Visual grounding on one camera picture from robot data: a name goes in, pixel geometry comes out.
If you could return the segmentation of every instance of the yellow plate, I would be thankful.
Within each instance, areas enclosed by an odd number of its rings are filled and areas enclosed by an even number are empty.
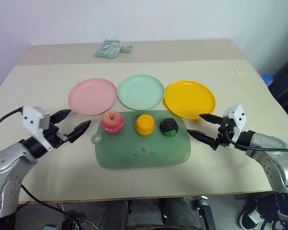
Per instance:
[[[212,92],[191,80],[180,80],[168,86],[164,101],[170,111],[187,119],[200,119],[199,114],[210,114],[216,107]]]

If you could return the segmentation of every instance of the sneaker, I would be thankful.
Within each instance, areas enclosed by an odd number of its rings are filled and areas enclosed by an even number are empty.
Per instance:
[[[264,222],[264,218],[260,215],[256,207],[251,207],[246,211],[242,212],[239,216],[240,228],[244,230],[252,230],[256,228],[258,224]]]

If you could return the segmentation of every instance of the green cutting board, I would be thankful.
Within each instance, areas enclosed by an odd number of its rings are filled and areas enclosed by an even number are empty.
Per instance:
[[[125,125],[121,132],[110,134],[98,126],[92,136],[99,164],[109,169],[132,169],[181,164],[191,152],[190,138],[184,121],[167,110],[122,112]],[[135,131],[136,119],[142,114],[151,115],[156,124],[154,132],[142,136]],[[173,137],[164,136],[159,125],[165,118],[174,118],[178,133]]]

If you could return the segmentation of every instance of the white wall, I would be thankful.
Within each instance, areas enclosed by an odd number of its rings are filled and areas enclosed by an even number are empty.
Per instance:
[[[229,38],[260,73],[275,74],[288,60],[288,0],[0,0],[0,84],[28,44],[101,42],[109,34]]]

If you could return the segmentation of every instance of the table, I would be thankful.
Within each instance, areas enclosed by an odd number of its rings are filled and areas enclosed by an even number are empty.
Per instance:
[[[32,46],[0,87],[0,117],[21,106],[42,106],[54,113],[69,108],[74,85],[88,78],[105,78],[116,86],[133,74],[149,74],[167,87],[178,80],[206,85],[216,97],[215,115],[242,104],[248,122],[245,130],[276,136],[288,143],[288,116],[270,94],[260,75],[230,40],[136,42],[132,54],[116,59],[93,57],[100,44]],[[112,107],[130,111],[119,100]],[[161,102],[155,110],[167,109]],[[91,119],[87,132],[46,154],[23,184],[44,201],[94,201],[137,197],[174,197],[270,191],[261,166],[244,152],[209,146],[191,138],[191,155],[183,164],[141,169],[110,170],[95,157],[91,136],[101,115],[72,112],[59,124],[69,133]],[[216,137],[217,125],[185,120],[189,129]],[[0,150],[23,138],[21,118],[14,115],[0,124]],[[20,202],[30,200],[24,193]]]

